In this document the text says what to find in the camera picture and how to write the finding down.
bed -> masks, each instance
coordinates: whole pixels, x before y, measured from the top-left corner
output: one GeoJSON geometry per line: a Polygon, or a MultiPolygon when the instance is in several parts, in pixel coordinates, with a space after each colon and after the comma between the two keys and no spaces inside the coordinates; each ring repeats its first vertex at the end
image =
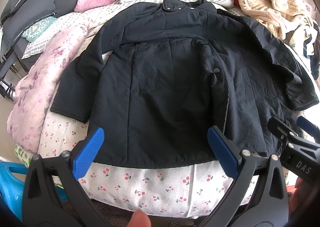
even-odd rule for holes
{"type": "MultiPolygon", "coordinates": [[[[117,0],[107,6],[63,15],[41,35],[39,40],[26,47],[22,58],[28,59],[33,56],[38,58],[39,56],[37,55],[41,52],[45,54],[46,51],[50,52],[52,49],[55,49],[53,40],[51,40],[53,37],[56,39],[58,35],[69,40],[72,33],[77,31],[77,42],[73,43],[64,53],[70,57],[72,56],[72,59],[74,59],[87,48],[101,26],[121,10],[137,2],[161,3],[162,1],[134,0],[121,4],[117,0]]],[[[224,9],[218,4],[214,4],[214,6],[224,9]]],[[[236,6],[227,10],[234,15],[245,15],[236,6]]],[[[107,61],[110,54],[110,52],[104,54],[105,61],[107,61]]],[[[303,54],[298,55],[292,51],[292,55],[305,67],[305,70],[312,79],[312,75],[309,72],[310,69],[303,62],[303,54]]],[[[34,77],[34,71],[37,71],[37,69],[41,71],[42,68],[45,68],[48,71],[52,69],[52,71],[57,71],[58,73],[61,72],[60,66],[59,61],[57,61],[57,64],[52,62],[52,64],[46,64],[46,67],[43,65],[41,68],[36,68],[36,63],[32,68],[35,70],[32,70],[32,73],[22,79],[17,86],[19,99],[15,107],[27,105],[27,100],[21,98],[19,91],[23,92],[23,88],[31,85],[30,78],[34,77]]],[[[37,78],[41,76],[40,73],[36,72],[35,74],[37,78]]],[[[46,81],[43,80],[38,83],[38,87],[41,87],[46,84],[46,81]]],[[[317,96],[320,98],[320,92],[314,80],[313,83],[317,96]]],[[[51,88],[48,91],[53,92],[53,97],[45,100],[48,106],[43,106],[45,110],[44,122],[38,126],[36,122],[34,124],[33,129],[38,134],[30,136],[28,133],[23,137],[19,136],[24,140],[38,138],[38,141],[33,142],[33,145],[36,143],[36,147],[28,145],[22,147],[18,144],[16,146],[16,156],[26,166],[30,164],[31,158],[36,152],[42,157],[58,156],[64,150],[72,150],[87,135],[88,123],[81,123],[50,111],[58,86],[58,81],[52,80],[51,88]]],[[[315,116],[315,114],[320,112],[319,109],[319,104],[315,105],[303,111],[303,115],[312,123],[320,126],[320,121],[315,116]]],[[[19,123],[17,123],[15,111],[13,111],[8,120],[8,131],[14,139],[18,138],[15,135],[14,127],[19,126],[19,123]]],[[[287,185],[294,185],[296,176],[285,169],[284,174],[287,185]]],[[[250,200],[257,178],[257,176],[253,177],[242,204],[246,204],[250,200]]],[[[61,186],[59,178],[55,177],[54,181],[56,185],[61,186]]],[[[225,175],[217,161],[167,169],[123,168],[93,163],[86,176],[79,179],[79,183],[91,199],[129,211],[135,211],[140,208],[149,215],[179,218],[197,218],[208,215],[226,193],[232,181],[233,179],[225,175]]]]}

cherry pattern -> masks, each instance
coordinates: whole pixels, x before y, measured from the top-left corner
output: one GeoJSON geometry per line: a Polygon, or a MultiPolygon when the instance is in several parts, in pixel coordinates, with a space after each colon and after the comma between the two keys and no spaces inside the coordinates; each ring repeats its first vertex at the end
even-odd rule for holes
{"type": "Polygon", "coordinates": [[[98,187],[98,190],[106,191],[106,189],[105,189],[105,188],[103,188],[103,186],[102,186],[102,185],[98,187]]]}
{"type": "Polygon", "coordinates": [[[186,179],[182,180],[183,183],[185,183],[186,185],[190,184],[189,182],[190,177],[187,176],[186,179]]]}
{"type": "Polygon", "coordinates": [[[219,193],[221,193],[221,191],[223,191],[223,190],[224,190],[224,187],[222,187],[221,189],[216,188],[216,191],[218,191],[219,193]]]}
{"type": "Polygon", "coordinates": [[[207,182],[209,182],[210,180],[212,180],[212,178],[213,178],[213,176],[208,175],[207,182]]]}
{"type": "Polygon", "coordinates": [[[180,197],[180,199],[177,199],[176,200],[176,203],[178,202],[185,202],[187,199],[186,198],[183,198],[182,196],[180,197]]]}
{"type": "Polygon", "coordinates": [[[108,172],[109,172],[109,169],[108,169],[108,168],[106,168],[106,169],[103,170],[102,172],[105,174],[105,176],[109,176],[109,173],[108,173],[108,172]]]}
{"type": "Polygon", "coordinates": [[[163,181],[163,180],[164,180],[162,174],[157,175],[157,177],[159,178],[160,181],[163,181]]]}
{"type": "Polygon", "coordinates": [[[170,192],[170,191],[173,191],[173,190],[174,190],[174,188],[172,188],[172,186],[169,186],[169,188],[166,189],[167,192],[170,192]]]}
{"type": "Polygon", "coordinates": [[[138,194],[138,196],[145,195],[145,192],[141,192],[141,191],[138,191],[138,190],[135,190],[134,193],[138,194]]]}
{"type": "Polygon", "coordinates": [[[129,175],[129,173],[125,174],[126,176],[124,177],[125,180],[131,179],[132,175],[129,175]]]}
{"type": "Polygon", "coordinates": [[[142,181],[144,181],[145,183],[148,183],[148,181],[150,181],[150,179],[145,177],[144,179],[142,179],[142,181]]]}

black quilted jacket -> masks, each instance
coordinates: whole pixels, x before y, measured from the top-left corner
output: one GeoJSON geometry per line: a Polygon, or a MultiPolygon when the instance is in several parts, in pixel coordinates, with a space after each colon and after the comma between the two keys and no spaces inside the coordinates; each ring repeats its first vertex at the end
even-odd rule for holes
{"type": "Polygon", "coordinates": [[[63,72],[51,111],[104,129],[95,162],[168,168],[214,160],[212,125],[240,148],[279,154],[268,119],[299,132],[293,111],[317,103],[307,73],[263,25],[204,0],[164,0],[108,21],[63,72]]]}

white patterned bedsheet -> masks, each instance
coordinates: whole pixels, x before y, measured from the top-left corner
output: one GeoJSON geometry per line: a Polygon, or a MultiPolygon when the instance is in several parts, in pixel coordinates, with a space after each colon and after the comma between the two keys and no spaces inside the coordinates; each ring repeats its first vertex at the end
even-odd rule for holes
{"type": "MultiPolygon", "coordinates": [[[[145,1],[162,2],[162,0],[145,1]]],[[[103,23],[134,3],[136,2],[126,5],[115,3],[112,7],[109,5],[97,8],[99,11],[98,14],[95,13],[95,20],[88,20],[90,23],[88,38],[76,56],[87,48],[93,35],[103,23]]],[[[49,40],[50,36],[41,39],[42,44],[49,40]]],[[[36,48],[34,44],[29,50],[36,52],[36,48]]],[[[38,153],[42,157],[53,157],[60,155],[64,150],[72,150],[86,137],[87,126],[88,124],[48,110],[38,153]]],[[[92,163],[86,176],[79,179],[81,186],[92,199],[126,210],[134,211],[140,208],[149,215],[183,218],[208,215],[226,193],[232,181],[225,175],[217,161],[168,169],[122,168],[92,163]]],[[[249,201],[256,181],[257,176],[252,179],[243,204],[249,201]]],[[[55,182],[60,183],[60,180],[55,178],[55,182]]]]}

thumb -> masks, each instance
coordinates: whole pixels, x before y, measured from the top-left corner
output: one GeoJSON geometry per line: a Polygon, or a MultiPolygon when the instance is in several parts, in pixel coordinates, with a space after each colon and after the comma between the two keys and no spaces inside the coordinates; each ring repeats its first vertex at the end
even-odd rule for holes
{"type": "Polygon", "coordinates": [[[151,227],[151,221],[148,215],[139,209],[133,213],[127,227],[151,227]]]}

